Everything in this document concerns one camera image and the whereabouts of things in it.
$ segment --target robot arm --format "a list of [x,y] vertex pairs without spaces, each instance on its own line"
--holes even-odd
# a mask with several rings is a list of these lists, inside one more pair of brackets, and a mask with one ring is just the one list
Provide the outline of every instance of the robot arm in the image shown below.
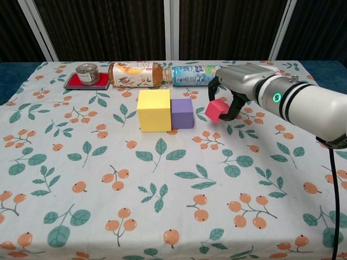
[[263,109],[314,134],[327,147],[347,148],[347,95],[253,64],[217,70],[209,84],[210,101],[219,85],[234,96],[228,114],[220,116],[222,120],[235,119],[242,106],[254,100]]

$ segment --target table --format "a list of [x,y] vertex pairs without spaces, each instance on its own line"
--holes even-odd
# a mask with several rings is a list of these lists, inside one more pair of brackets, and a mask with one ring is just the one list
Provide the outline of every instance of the table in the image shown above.
[[[250,62],[314,83],[297,61]],[[194,129],[142,133],[139,88],[62,88],[79,64],[42,63],[0,108],[0,258],[331,257],[329,153],[313,135],[254,102],[238,119],[214,124],[204,115],[206,87],[169,84],[161,88],[172,98],[192,99]],[[97,64],[107,72],[109,62]],[[224,88],[217,97],[232,100]],[[347,151],[335,155],[341,254]]]

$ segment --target dark curtain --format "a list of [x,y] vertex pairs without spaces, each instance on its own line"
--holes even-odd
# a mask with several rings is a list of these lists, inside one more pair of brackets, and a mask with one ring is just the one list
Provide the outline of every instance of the dark curtain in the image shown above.
[[61,61],[165,59],[162,0],[35,3]]
[[0,5],[0,62],[45,61],[18,1],[1,0]]
[[338,60],[347,67],[347,1],[298,0],[278,60]]
[[181,0],[181,60],[267,60],[287,0]]

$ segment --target pink cube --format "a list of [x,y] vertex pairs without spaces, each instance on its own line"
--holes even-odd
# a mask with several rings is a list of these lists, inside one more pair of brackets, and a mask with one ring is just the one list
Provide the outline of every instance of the pink cube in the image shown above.
[[211,119],[212,122],[217,123],[220,120],[220,114],[227,114],[228,111],[229,105],[220,99],[216,99],[209,102],[205,115]]

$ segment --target yellow cube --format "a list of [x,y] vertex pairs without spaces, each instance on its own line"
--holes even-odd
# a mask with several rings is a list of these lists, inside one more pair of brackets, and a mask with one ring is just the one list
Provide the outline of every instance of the yellow cube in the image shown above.
[[137,114],[142,132],[171,131],[170,90],[140,90]]

